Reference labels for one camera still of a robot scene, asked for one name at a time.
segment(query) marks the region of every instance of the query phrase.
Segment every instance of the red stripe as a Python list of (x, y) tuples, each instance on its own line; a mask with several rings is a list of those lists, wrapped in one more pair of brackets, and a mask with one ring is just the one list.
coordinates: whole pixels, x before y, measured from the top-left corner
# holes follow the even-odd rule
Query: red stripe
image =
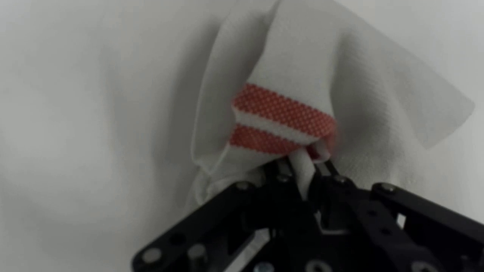
[(241, 87), (234, 107), (315, 137), (328, 137), (335, 131), (335, 122), (329, 114), (250, 83)]
[(229, 145), (276, 155), (288, 154), (300, 146), (296, 142), (240, 123), (231, 132)]

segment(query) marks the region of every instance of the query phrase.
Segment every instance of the white background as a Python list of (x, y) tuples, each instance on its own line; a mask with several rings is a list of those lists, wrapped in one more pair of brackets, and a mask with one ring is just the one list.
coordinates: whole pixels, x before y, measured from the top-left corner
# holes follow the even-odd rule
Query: white background
[[(179, 217), (234, 0), (0, 0), (0, 270), (122, 272)], [(414, 191), (484, 222), (484, 1), (340, 0), (476, 102)]]

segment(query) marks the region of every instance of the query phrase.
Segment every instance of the screw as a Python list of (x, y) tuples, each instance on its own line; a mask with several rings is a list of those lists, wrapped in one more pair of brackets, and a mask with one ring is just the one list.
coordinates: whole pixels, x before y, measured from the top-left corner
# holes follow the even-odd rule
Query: screw
[(272, 262), (263, 261), (263, 262), (256, 262), (253, 265), (253, 272), (273, 272), (273, 265)]
[(207, 259), (207, 249), (201, 243), (191, 244), (185, 253), (190, 259)]
[(387, 193), (393, 193), (396, 190), (396, 187), (390, 182), (381, 182), (381, 188)]
[(343, 176), (343, 175), (334, 175), (334, 179), (338, 182), (346, 182), (346, 176)]
[(436, 267), (426, 261), (412, 261), (411, 272), (438, 272)]
[(235, 185), (237, 185), (238, 190), (247, 190), (250, 187), (250, 184), (246, 182), (246, 181), (240, 181)]
[(290, 179), (290, 176), (287, 175), (276, 175), (276, 181), (279, 182), (287, 182)]
[(305, 272), (332, 272), (332, 268), (326, 261), (309, 259), (305, 264)]
[(140, 258), (145, 262), (155, 262), (161, 258), (161, 255), (163, 252), (158, 247), (148, 247)]

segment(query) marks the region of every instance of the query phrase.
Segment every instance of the white towel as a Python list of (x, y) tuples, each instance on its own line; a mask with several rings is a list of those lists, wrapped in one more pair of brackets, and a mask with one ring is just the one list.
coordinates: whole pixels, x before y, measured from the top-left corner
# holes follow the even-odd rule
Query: white towel
[(417, 178), (417, 149), (473, 108), (408, 51), (331, 0), (238, 1), (205, 68), (191, 139), (194, 196), (256, 179), (260, 164), (315, 146), (343, 173)]

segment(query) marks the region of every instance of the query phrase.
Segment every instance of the black metal bracket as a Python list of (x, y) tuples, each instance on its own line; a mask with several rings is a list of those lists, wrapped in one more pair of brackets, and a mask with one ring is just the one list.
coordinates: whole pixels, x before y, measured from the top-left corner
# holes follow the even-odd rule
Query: black metal bracket
[(318, 172), (302, 200), (288, 160), (266, 182), (235, 182), (132, 258), (134, 272), (222, 272), (269, 229), (243, 272), (477, 272), (484, 226), (391, 184), (370, 191)]

